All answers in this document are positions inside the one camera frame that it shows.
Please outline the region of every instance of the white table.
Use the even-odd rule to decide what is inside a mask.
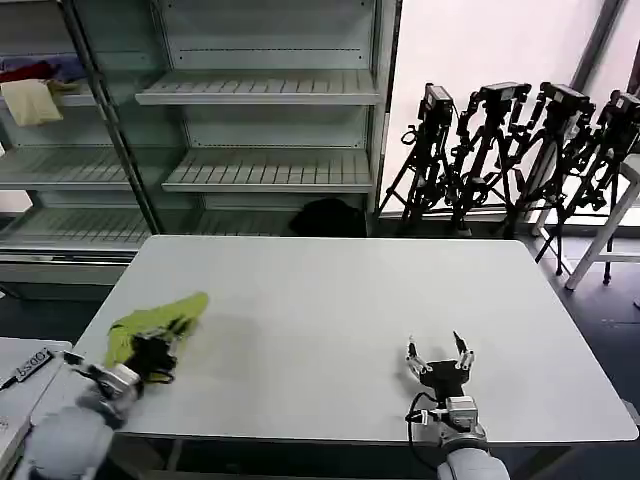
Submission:
[[[210,296],[170,386],[136,435],[406,442],[421,390],[404,364],[476,352],[465,391],[494,445],[633,440],[638,431],[573,321],[518,242],[153,237],[76,345],[102,361],[111,324],[196,291]],[[34,416],[71,403],[63,374]]]
[[[0,383],[35,353],[48,348],[60,352],[71,348],[69,342],[0,337]],[[0,478],[10,472],[29,432],[29,419],[38,400],[60,368],[61,359],[54,358],[31,377],[0,392]]]

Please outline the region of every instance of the beige towel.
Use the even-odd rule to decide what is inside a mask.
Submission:
[[[11,116],[18,126],[41,125],[62,120],[47,85],[36,79],[0,85]]]

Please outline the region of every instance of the white chair leg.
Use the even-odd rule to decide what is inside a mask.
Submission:
[[[639,194],[640,182],[631,183],[627,190],[624,192],[624,195],[622,195],[620,201],[611,211],[611,215],[609,215],[607,222],[598,231],[598,235],[596,235],[596,238],[594,238],[593,242],[591,242],[591,245],[587,249],[587,252],[583,255],[580,263],[578,263],[578,265],[576,266],[573,274],[571,274],[569,280],[567,280],[565,288],[567,288],[568,290],[574,290],[578,286],[578,283],[580,283],[593,262],[595,262],[598,255],[600,255],[600,252],[602,252],[602,249],[606,245],[607,240],[609,240],[609,237],[611,237],[611,235],[615,232],[625,213],[627,213],[627,210],[629,210],[629,208],[636,201]]]

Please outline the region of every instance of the black cable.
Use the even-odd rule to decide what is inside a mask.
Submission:
[[[413,401],[411,402],[411,407],[409,407],[409,413],[406,416],[406,420],[407,420],[407,437],[409,439],[409,449],[411,450],[411,453],[413,454],[413,456],[416,458],[416,460],[418,460],[418,462],[420,462],[422,465],[424,465],[425,467],[427,467],[429,470],[431,470],[433,473],[438,473],[438,469],[436,467],[434,467],[433,465],[431,465],[429,462],[427,462],[417,451],[415,444],[413,443],[413,422],[411,421],[412,417],[415,415],[416,413],[416,405],[418,404],[418,402],[420,401],[420,399],[422,397],[426,397],[429,400],[431,400],[432,402],[436,402],[436,399],[433,398],[431,395],[429,395],[426,392],[420,392],[418,393],[415,398],[413,399]]]
[[[458,119],[458,123],[460,123],[460,114],[458,113],[458,108],[456,107],[455,102],[452,103],[453,105],[453,111],[456,112],[456,118]]]

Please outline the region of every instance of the folded cloth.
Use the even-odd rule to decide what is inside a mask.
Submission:
[[[0,85],[0,89],[18,126],[41,125],[62,120],[49,88],[41,80],[6,82]]]
[[[156,307],[151,310],[136,310],[115,322],[109,330],[109,345],[105,366],[111,368],[126,362],[133,350],[131,339],[138,333],[172,326],[179,331],[180,340],[188,336],[195,328],[198,318],[209,304],[209,296],[198,292],[177,302]]]
[[[17,82],[18,80],[28,80],[30,78],[49,80],[53,78],[54,74],[55,69],[47,62],[37,62],[17,70],[0,73],[0,83]]]
[[[33,66],[40,62],[47,62],[47,64],[49,64],[53,69],[53,76],[48,78],[55,78],[63,83],[80,80],[87,76],[84,67],[82,66],[82,62],[80,62],[77,55],[56,55],[52,57],[7,57],[0,60],[0,70],[4,72],[13,72],[21,68]]]

